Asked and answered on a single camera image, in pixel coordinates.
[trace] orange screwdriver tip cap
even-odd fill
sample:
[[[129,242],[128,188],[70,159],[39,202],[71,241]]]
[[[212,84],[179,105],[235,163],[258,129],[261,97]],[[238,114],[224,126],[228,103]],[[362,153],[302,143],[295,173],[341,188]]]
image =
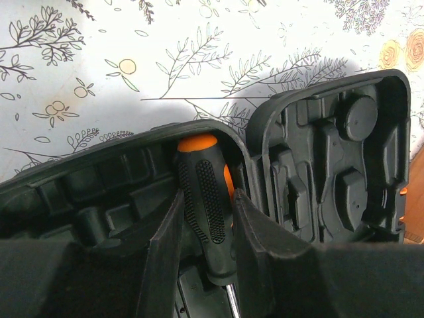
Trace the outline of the orange screwdriver tip cap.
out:
[[[232,201],[234,196],[234,184],[233,184],[233,179],[231,179],[230,170],[228,169],[227,165],[225,165],[224,167],[224,179],[225,179],[225,183],[227,184],[228,193]]]
[[[211,148],[217,144],[218,140],[212,134],[198,134],[196,136],[189,136],[181,139],[178,144],[178,151],[180,152],[192,152],[200,151]]]

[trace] screwdriver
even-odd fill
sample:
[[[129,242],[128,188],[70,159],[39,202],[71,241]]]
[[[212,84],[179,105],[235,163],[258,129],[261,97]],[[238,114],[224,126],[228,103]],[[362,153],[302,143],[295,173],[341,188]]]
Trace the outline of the screwdriver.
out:
[[[213,284],[226,287],[233,317],[239,318],[234,287],[234,185],[217,138],[212,134],[183,138],[178,144],[178,175],[184,191],[185,219],[201,241],[207,277]]]

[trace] wallpaper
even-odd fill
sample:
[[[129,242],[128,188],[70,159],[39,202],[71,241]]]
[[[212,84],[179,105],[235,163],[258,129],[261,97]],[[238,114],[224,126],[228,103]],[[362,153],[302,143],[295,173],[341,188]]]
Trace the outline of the wallpaper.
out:
[[[0,181],[159,125],[244,136],[269,96],[398,68],[424,144],[424,9],[407,0],[4,1]]]

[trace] round molded recess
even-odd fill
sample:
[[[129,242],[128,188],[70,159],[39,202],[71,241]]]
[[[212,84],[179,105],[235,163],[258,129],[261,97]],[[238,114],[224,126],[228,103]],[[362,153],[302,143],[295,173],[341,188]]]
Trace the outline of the round molded recess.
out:
[[[358,96],[342,110],[337,126],[348,139],[363,141],[374,130],[377,116],[377,103],[370,96]]]

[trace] metal shaft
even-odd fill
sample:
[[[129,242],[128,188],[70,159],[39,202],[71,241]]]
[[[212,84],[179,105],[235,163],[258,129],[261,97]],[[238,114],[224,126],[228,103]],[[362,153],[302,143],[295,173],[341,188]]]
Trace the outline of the metal shaft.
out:
[[[239,305],[237,303],[236,288],[234,284],[226,285],[228,299],[230,301],[231,311],[233,312],[233,318],[240,318]]]

